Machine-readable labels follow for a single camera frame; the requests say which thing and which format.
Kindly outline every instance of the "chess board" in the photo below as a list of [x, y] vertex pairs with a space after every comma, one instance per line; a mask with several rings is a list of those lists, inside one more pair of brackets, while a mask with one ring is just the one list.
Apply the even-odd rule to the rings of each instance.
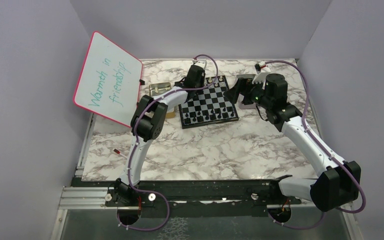
[[[211, 84], [214, 77], [207, 77], [204, 85]], [[181, 128], [188, 129], [239, 120], [235, 105], [223, 96], [229, 89], [226, 76], [219, 76], [218, 82], [196, 93], [189, 101], [180, 104]]]

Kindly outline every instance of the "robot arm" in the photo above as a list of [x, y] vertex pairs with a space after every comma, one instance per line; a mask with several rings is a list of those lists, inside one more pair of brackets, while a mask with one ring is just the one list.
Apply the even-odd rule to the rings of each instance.
[[[312, 201], [323, 212], [356, 200], [359, 195], [357, 187], [342, 168], [331, 160], [306, 132], [306, 129], [311, 131], [311, 128], [307, 122], [305, 122], [307, 128], [304, 128], [302, 113], [287, 102], [287, 91], [288, 84], [283, 75], [264, 73], [254, 78], [239, 77], [234, 87], [224, 94], [233, 104], [241, 94], [244, 101], [264, 108], [267, 121], [292, 140], [311, 163], [318, 176], [318, 179], [294, 178], [290, 175], [278, 178], [272, 183], [274, 194]], [[358, 182], [360, 181], [361, 169], [355, 161], [346, 162], [320, 137], [316, 135], [315, 138], [339, 163], [343, 163]]]
[[[168, 110], [171, 110], [175, 106], [186, 102], [186, 100], [188, 98], [188, 92], [177, 91], [180, 88], [181, 87], [179, 87], [179, 86], [173, 87], [169, 92], [174, 92], [174, 93], [168, 95], [167, 97], [163, 98], [162, 100], [160, 100], [158, 102], [157, 108], [156, 108], [157, 111], [154, 112], [154, 116], [150, 119], [149, 122], [152, 122], [152, 119], [154, 119], [154, 118], [155, 119], [158, 119], [158, 118], [162, 119], [162, 122], [160, 124], [156, 124], [154, 127], [151, 127], [150, 131], [151, 131], [152, 137], [146, 137], [146, 136], [142, 135], [144, 133], [143, 132], [139, 133], [139, 128], [138, 128], [139, 144], [136, 147], [136, 151], [133, 151], [133, 147], [136, 144], [136, 136], [134, 136], [134, 135], [131, 136], [131, 145], [130, 145], [130, 151], [129, 151], [128, 159], [131, 158], [130, 180], [131, 180], [131, 183], [133, 185], [138, 184], [139, 181], [141, 180], [142, 165], [144, 164], [145, 157], [147, 155], [148, 149], [150, 148], [150, 145], [152, 144], [154, 139], [157, 138], [157, 136], [154, 137], [155, 133], [157, 133], [159, 135], [161, 132], [161, 129], [163, 128], [163, 123], [164, 123], [164, 119], [166, 116], [166, 112]], [[150, 103], [152, 100], [153, 100], [153, 98], [151, 98], [149, 96], [144, 96], [141, 99], [141, 101], [139, 102], [139, 106], [137, 107], [137, 110], [135, 112], [136, 118], [142, 113], [144, 106], [146, 107], [146, 105], [144, 103]], [[124, 166], [123, 173], [120, 175], [120, 179], [121, 179], [122, 183], [129, 185], [129, 179], [128, 179], [127, 174], [128, 174], [128, 167], [126, 164]]]
[[145, 108], [154, 101], [154, 98], [148, 95], [144, 95], [140, 99], [130, 123], [132, 126], [131, 132], [133, 133], [133, 136], [131, 137], [130, 151], [127, 158], [128, 161], [130, 161], [130, 169], [128, 164], [125, 164], [123, 173], [119, 178], [121, 183], [124, 184], [125, 189], [130, 184], [128, 178], [129, 170], [132, 185], [135, 186], [139, 183], [141, 179], [142, 165], [144, 164], [148, 149], [154, 139], [160, 135], [167, 111], [193, 98], [197, 92], [195, 89], [202, 88], [204, 86], [206, 66], [206, 61], [204, 63], [195, 62], [192, 66], [190, 66], [186, 77], [181, 81], [176, 82], [170, 91], [165, 92], [162, 95], [155, 96], [155, 99], [160, 100], [155, 102], [147, 111], [148, 113], [152, 112], [153, 115], [144, 115], [142, 117], [136, 129], [138, 136], [135, 136], [133, 126], [136, 125], [139, 116], [143, 113]]

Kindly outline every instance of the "marble tabletop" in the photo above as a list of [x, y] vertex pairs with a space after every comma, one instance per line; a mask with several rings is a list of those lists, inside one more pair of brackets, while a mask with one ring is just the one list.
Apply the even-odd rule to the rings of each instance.
[[[219, 75], [229, 86], [238, 74], [255, 74], [254, 65], [263, 60], [217, 60]], [[186, 75], [191, 60], [143, 60], [141, 95], [148, 85], [179, 81]], [[270, 70], [285, 76], [288, 101], [302, 111], [306, 93], [300, 75], [290, 66], [271, 64]], [[208, 61], [206, 76], [215, 76]], [[255, 109], [239, 109], [238, 121], [182, 129], [179, 109], [166, 119], [160, 136], [150, 146], [142, 167], [141, 180], [234, 180], [272, 179], [286, 174], [300, 178], [316, 176], [298, 148], [269, 122], [260, 119]], [[307, 121], [315, 127], [312, 112]], [[90, 140], [82, 181], [113, 181], [123, 172], [126, 159], [113, 152], [129, 154], [130, 128], [97, 116]]]

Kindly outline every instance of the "white enclosure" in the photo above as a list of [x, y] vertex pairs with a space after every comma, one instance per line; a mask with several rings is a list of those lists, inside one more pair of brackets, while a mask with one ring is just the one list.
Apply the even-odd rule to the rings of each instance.
[[362, 168], [366, 239], [384, 239], [384, 1], [0, 1], [0, 239], [48, 239], [89, 112], [90, 36], [132, 55], [301, 58], [321, 136]]

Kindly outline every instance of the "gray wall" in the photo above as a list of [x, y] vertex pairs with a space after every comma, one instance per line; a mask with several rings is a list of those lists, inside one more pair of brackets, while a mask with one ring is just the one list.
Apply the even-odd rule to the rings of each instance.
[[384, 239], [384, 1], [333, 0], [299, 66], [323, 138], [361, 165], [363, 235]]
[[68, 0], [0, 1], [0, 240], [51, 234], [86, 129], [72, 96], [88, 42]]
[[298, 58], [331, 0], [70, 0], [139, 58]]

